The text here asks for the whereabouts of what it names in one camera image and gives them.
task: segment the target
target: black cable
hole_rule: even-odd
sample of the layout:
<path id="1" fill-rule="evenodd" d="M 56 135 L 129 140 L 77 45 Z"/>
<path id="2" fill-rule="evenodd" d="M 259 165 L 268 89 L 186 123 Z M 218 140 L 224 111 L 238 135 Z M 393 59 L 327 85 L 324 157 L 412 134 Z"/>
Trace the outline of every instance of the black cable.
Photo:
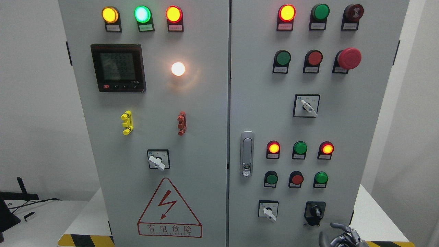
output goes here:
<path id="1" fill-rule="evenodd" d="M 36 204 L 36 203 L 43 203 L 43 202 L 47 202 L 47 201 L 62 201 L 61 199 L 58 199 L 58 198 L 50 198 L 50 199 L 46 199 L 46 200 L 42 200 L 42 201 L 38 201 L 38 202 L 33 202 L 33 203 L 29 203 L 29 204 L 26 204 L 26 203 L 28 203 L 29 201 L 27 201 L 27 202 L 25 202 L 23 205 L 21 205 L 21 206 L 18 206 L 18 207 L 10 207 L 10 208 L 8 208 L 9 210 L 11 210 L 11 209 L 16 209 L 16 208 L 21 208 L 21 207 L 26 207 L 26 206 L 29 206 L 29 205 L 34 205 L 34 204 Z"/>

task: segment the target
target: lightning bolt symbol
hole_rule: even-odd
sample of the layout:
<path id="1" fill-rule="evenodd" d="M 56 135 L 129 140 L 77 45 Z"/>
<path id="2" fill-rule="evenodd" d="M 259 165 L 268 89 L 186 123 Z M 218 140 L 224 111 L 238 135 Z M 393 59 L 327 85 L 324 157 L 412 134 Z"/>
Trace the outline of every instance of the lightning bolt symbol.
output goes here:
<path id="1" fill-rule="evenodd" d="M 162 214 L 162 217 L 160 218 L 160 220 L 163 220 L 163 219 L 166 217 L 166 214 L 169 212 L 169 210 L 171 210 L 171 208 L 172 208 L 172 207 L 175 205 L 175 203 L 177 202 L 177 201 L 175 200 L 175 201 L 172 201 L 172 202 L 163 203 L 163 202 L 166 200 L 166 198 L 168 198 L 168 196 L 169 196 L 170 193 L 171 193 L 170 190 L 166 191 L 164 197 L 162 198 L 162 200 L 161 200 L 160 203 L 158 204 L 158 206 L 163 206 L 163 205 L 171 204 L 171 206 L 168 208 L 168 210 L 166 211 L 166 213 Z"/>

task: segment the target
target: yellow and black hazard tape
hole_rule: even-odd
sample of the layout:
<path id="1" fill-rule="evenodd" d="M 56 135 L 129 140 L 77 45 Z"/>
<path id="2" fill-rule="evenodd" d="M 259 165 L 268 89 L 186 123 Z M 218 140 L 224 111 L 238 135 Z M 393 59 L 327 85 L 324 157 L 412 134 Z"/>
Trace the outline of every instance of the yellow and black hazard tape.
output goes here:
<path id="1" fill-rule="evenodd" d="M 59 247 L 115 247 L 113 236 L 64 234 L 58 241 Z"/>
<path id="2" fill-rule="evenodd" d="M 415 247 L 410 242 L 366 241 L 369 247 Z M 113 236 L 64 234 L 59 247 L 115 247 Z"/>
<path id="3" fill-rule="evenodd" d="M 366 241 L 369 247 L 414 247 L 410 242 Z"/>

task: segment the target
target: green indicator light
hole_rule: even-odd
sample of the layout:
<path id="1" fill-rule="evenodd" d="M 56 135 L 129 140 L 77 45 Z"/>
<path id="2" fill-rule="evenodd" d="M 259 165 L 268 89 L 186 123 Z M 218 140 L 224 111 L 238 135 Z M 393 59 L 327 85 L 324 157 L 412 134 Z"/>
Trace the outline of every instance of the green indicator light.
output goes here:
<path id="1" fill-rule="evenodd" d="M 329 16 L 329 7 L 326 4 L 314 6 L 313 17 L 318 21 L 323 21 Z"/>
<path id="2" fill-rule="evenodd" d="M 304 154 L 308 150 L 308 147 L 304 142 L 297 142 L 296 144 L 294 144 L 293 150 L 297 154 Z"/>
<path id="3" fill-rule="evenodd" d="M 138 22 L 148 22 L 151 19 L 151 11 L 145 6 L 137 6 L 134 10 L 134 17 Z"/>
<path id="4" fill-rule="evenodd" d="M 291 55 L 286 51 L 282 51 L 277 54 L 276 61 L 280 65 L 286 65 L 291 61 Z"/>
<path id="5" fill-rule="evenodd" d="M 267 177 L 267 183 L 273 185 L 275 183 L 277 183 L 277 176 L 276 175 L 268 175 Z"/>
<path id="6" fill-rule="evenodd" d="M 322 171 L 317 173 L 316 176 L 314 177 L 314 179 L 319 184 L 326 184 L 329 180 L 326 172 L 322 172 Z"/>

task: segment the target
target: red push button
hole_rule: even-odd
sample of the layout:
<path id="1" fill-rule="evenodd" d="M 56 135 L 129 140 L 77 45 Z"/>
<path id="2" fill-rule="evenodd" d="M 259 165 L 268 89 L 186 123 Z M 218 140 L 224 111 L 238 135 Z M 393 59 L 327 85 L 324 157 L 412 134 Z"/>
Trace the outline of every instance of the red push button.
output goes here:
<path id="1" fill-rule="evenodd" d="M 353 47 L 344 49 L 338 55 L 338 64 L 344 69 L 354 69 L 361 62 L 361 52 Z"/>
<path id="2" fill-rule="evenodd" d="M 295 175 L 291 179 L 291 182 L 295 185 L 300 185 L 303 183 L 303 176 L 302 175 Z"/>
<path id="3" fill-rule="evenodd" d="M 311 51 L 306 54 L 306 62 L 308 62 L 312 66 L 319 65 L 323 60 L 323 55 L 320 51 Z"/>
<path id="4" fill-rule="evenodd" d="M 345 9 L 345 17 L 350 22 L 359 22 L 363 14 L 364 8 L 361 4 L 351 4 Z"/>

